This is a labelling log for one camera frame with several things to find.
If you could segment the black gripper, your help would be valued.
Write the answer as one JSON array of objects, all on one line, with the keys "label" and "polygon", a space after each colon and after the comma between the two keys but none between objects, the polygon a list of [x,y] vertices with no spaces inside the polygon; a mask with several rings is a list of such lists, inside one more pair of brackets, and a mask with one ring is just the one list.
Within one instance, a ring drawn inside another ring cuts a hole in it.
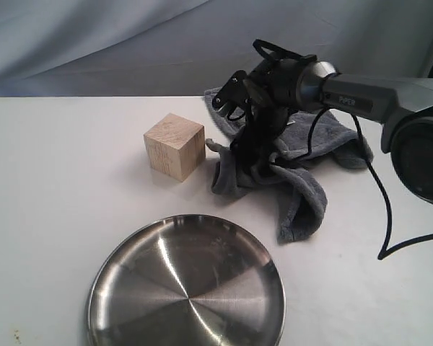
[{"label": "black gripper", "polygon": [[253,42],[263,58],[242,85],[248,95],[245,126],[230,144],[236,162],[249,169],[256,179],[271,179],[272,142],[287,126],[291,111],[317,109],[317,77],[312,68],[316,55],[300,55],[265,40]]}]

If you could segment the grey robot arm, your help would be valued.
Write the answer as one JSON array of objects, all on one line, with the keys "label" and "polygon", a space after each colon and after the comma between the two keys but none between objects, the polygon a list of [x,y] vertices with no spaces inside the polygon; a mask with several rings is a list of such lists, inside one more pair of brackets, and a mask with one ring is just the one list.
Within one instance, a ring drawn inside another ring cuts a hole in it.
[{"label": "grey robot arm", "polygon": [[236,71],[213,103],[245,113],[246,126],[231,145],[244,167],[268,161],[289,111],[336,109],[381,124],[381,149],[398,178],[433,204],[433,79],[343,74],[314,55],[264,40],[253,46],[261,62],[251,72]]}]

